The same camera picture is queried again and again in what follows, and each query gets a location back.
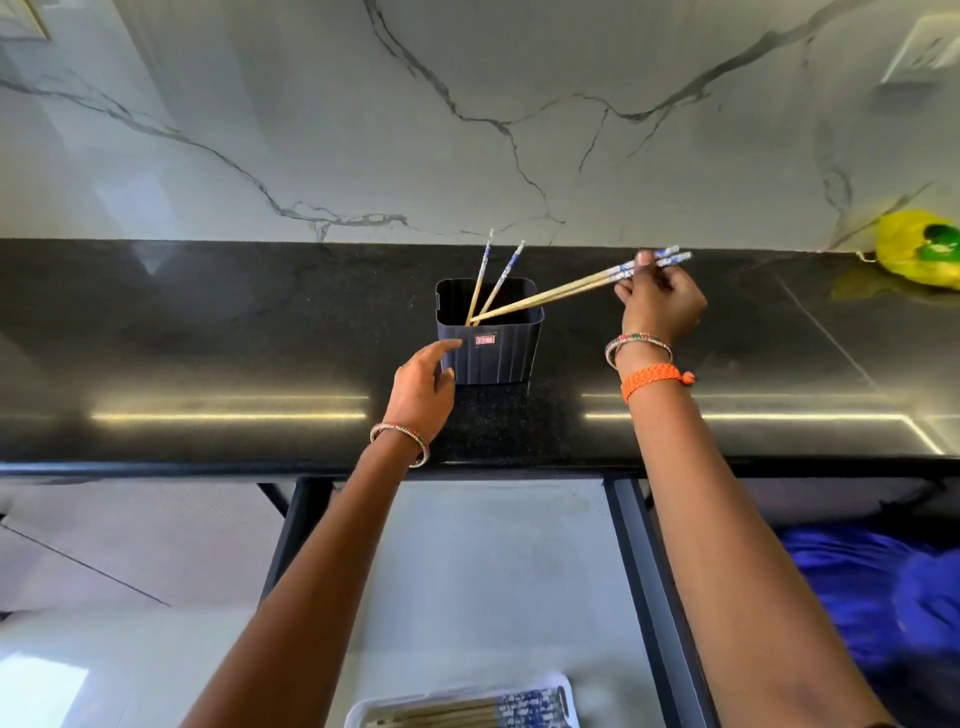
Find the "person's right hand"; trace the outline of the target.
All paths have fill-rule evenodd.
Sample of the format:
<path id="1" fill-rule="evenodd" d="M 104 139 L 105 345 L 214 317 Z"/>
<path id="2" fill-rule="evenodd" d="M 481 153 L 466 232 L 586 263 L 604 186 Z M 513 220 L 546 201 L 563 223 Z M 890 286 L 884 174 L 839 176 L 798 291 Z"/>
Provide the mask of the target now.
<path id="1" fill-rule="evenodd" d="M 651 334 L 672 345 L 699 324 L 707 298 L 682 266 L 662 268 L 653 249 L 641 249 L 629 279 L 633 293 L 623 305 L 622 334 Z"/>

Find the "person's left hand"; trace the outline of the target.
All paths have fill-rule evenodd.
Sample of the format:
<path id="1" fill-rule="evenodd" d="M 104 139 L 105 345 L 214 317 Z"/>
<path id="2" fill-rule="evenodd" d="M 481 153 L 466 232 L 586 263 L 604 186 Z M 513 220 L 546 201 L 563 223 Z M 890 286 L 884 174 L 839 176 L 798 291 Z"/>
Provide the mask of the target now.
<path id="1" fill-rule="evenodd" d="M 383 422 L 396 422 L 418 432 L 431 445 L 450 416 L 454 395 L 437 394 L 437 372 L 447 354 L 462 340 L 441 339 L 415 352 L 394 375 Z"/>

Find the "dark ribbed plastic container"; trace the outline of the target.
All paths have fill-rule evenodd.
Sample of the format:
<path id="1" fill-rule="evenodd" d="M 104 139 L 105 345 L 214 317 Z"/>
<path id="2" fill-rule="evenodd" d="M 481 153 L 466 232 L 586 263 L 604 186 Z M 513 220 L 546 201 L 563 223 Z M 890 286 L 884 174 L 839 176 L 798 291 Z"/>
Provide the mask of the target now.
<path id="1" fill-rule="evenodd" d="M 441 369 L 451 369 L 457 386 L 525 383 L 530 379 L 545 312 L 542 307 L 513 311 L 467 325 L 474 295 L 470 278 L 446 278 L 435 290 L 438 340 L 459 339 Z"/>

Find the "person's right forearm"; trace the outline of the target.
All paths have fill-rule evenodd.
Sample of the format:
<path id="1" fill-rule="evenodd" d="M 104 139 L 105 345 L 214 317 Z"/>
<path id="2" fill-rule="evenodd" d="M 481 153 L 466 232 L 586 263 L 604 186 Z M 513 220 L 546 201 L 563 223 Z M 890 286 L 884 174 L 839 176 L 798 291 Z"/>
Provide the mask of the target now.
<path id="1" fill-rule="evenodd" d="M 616 356 L 621 381 L 669 363 Z M 690 388 L 628 404 L 669 565 L 722 728 L 895 728 L 827 610 L 734 476 Z"/>

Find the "person's left forearm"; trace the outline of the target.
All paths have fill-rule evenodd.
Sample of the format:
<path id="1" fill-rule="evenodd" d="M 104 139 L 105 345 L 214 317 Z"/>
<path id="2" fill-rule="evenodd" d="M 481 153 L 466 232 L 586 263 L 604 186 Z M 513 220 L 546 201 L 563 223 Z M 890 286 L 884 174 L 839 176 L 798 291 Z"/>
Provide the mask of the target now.
<path id="1" fill-rule="evenodd" d="M 392 431 L 365 448 L 180 728 L 323 728 L 383 529 L 418 455 Z"/>

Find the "beaded metal bangle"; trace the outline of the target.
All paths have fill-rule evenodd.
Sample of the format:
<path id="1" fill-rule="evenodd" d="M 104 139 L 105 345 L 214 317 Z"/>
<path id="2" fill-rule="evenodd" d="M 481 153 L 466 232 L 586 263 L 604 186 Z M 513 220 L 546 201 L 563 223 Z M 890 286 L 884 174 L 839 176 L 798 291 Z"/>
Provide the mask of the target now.
<path id="1" fill-rule="evenodd" d="M 378 422 L 378 424 L 374 425 L 369 431 L 369 442 L 371 444 L 376 442 L 381 434 L 388 431 L 401 433 L 416 444 L 418 448 L 418 455 L 409 466 L 411 469 L 423 467 L 429 462 L 431 457 L 429 443 L 426 442 L 425 438 L 419 432 L 415 431 L 406 424 L 388 420 Z"/>
<path id="2" fill-rule="evenodd" d="M 665 341 L 663 341 L 662 339 L 654 335 L 641 332 L 641 333 L 620 334 L 616 338 L 608 342 L 604 349 L 606 363 L 611 368 L 617 369 L 617 355 L 619 351 L 623 347 L 631 344 L 643 344 L 643 345 L 649 345 L 655 348 L 659 348 L 660 350 L 665 352 L 667 360 L 670 364 L 672 364 L 674 361 L 674 353 L 671 346 L 669 346 L 668 344 L 666 344 Z"/>

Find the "orange braided wristband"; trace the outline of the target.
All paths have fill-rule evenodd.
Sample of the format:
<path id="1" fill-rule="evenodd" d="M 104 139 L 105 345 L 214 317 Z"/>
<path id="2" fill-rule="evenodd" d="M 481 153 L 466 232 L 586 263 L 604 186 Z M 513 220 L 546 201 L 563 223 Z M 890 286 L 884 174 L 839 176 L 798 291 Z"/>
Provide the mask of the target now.
<path id="1" fill-rule="evenodd" d="M 624 377 L 620 385 L 620 395 L 625 404 L 639 390 L 654 383 L 677 382 L 682 386 L 690 387 L 697 382 L 692 371 L 680 370 L 670 363 L 656 363 L 633 371 Z"/>

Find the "black metal table leg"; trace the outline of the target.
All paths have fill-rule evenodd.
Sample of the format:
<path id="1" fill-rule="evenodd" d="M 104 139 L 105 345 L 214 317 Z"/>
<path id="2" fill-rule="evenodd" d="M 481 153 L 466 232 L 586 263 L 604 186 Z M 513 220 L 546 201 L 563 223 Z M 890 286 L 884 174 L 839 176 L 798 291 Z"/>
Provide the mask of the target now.
<path id="1" fill-rule="evenodd" d="M 293 494 L 290 497 L 284 495 L 276 483 L 258 483 L 257 487 L 283 518 L 280 535 L 260 595 L 260 601 L 265 601 L 326 514 L 335 490 L 335 483 L 329 478 L 299 477 L 295 480 Z"/>
<path id="2" fill-rule="evenodd" d="M 606 502 L 666 728 L 722 728 L 666 555 L 653 499 L 606 476 Z"/>

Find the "yellow green plastic bag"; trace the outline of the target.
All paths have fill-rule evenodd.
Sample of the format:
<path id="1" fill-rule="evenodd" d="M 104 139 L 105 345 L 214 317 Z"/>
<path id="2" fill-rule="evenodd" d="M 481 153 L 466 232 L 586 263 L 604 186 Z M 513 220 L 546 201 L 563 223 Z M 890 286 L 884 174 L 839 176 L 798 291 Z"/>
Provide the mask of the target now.
<path id="1" fill-rule="evenodd" d="M 960 224 L 925 210 L 881 215 L 860 261 L 877 263 L 910 283 L 960 292 Z"/>

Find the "bundle of patterned chopsticks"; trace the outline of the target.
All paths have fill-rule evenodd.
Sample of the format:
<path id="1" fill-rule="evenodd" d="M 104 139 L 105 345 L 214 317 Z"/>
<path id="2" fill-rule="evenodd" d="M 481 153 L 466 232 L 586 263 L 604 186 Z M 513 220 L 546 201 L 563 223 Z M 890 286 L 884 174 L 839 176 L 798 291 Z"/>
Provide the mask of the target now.
<path id="1" fill-rule="evenodd" d="M 574 728 L 558 687 L 376 707 L 360 728 Z"/>

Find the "white plastic tray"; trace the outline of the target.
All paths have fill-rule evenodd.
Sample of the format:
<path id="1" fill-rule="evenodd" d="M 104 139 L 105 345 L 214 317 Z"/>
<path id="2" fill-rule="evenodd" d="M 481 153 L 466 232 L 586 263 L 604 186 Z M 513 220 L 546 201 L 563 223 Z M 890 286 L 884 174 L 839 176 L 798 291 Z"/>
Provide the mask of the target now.
<path id="1" fill-rule="evenodd" d="M 560 695 L 565 700 L 566 708 L 569 712 L 570 720 L 573 723 L 574 728 L 581 728 L 580 719 L 573 702 L 573 693 L 570 680 L 566 675 L 557 672 L 548 673 L 525 683 L 450 687 L 423 694 L 366 699 L 356 703 L 350 709 L 344 720 L 343 728 L 360 728 L 359 722 L 365 716 L 366 712 L 377 707 L 395 706 L 397 704 L 404 705 L 437 698 L 485 698 L 500 693 L 510 693 L 513 691 L 523 691 L 536 688 L 559 688 Z"/>

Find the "blue cloth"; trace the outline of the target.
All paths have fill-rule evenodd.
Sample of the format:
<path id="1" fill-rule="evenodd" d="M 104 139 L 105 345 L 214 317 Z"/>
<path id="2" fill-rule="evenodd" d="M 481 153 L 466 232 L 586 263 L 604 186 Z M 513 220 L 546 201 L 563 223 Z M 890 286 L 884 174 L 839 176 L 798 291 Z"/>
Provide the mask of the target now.
<path id="1" fill-rule="evenodd" d="M 792 526 L 777 537 L 864 673 L 960 667 L 960 544 L 854 523 Z"/>

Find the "white wall socket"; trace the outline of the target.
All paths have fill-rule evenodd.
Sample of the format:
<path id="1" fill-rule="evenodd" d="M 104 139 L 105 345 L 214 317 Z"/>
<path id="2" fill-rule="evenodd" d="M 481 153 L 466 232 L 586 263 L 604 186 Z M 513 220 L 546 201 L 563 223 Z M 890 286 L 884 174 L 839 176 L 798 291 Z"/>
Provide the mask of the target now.
<path id="1" fill-rule="evenodd" d="M 960 67 L 960 11 L 919 18 L 881 77 L 889 84 L 933 84 Z"/>

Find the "framed wall fixture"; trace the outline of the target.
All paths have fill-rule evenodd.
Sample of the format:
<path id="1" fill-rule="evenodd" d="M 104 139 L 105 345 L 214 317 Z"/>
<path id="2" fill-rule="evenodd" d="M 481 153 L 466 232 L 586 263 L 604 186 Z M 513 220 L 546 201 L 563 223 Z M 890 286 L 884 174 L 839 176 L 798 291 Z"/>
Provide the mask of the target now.
<path id="1" fill-rule="evenodd" d="M 49 40 L 50 34 L 30 0 L 0 0 L 0 42 Z"/>

